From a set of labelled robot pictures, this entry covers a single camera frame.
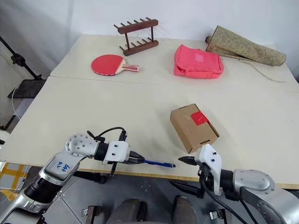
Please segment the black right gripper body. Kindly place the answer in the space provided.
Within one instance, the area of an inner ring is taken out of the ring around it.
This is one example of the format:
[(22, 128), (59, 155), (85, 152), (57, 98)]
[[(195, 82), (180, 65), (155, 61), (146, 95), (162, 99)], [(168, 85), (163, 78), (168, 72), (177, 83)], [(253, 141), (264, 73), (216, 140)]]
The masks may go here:
[(194, 166), (199, 166), (198, 176), (200, 180), (206, 181), (210, 174), (210, 167), (205, 162), (200, 162), (195, 160), (195, 157), (192, 159)]

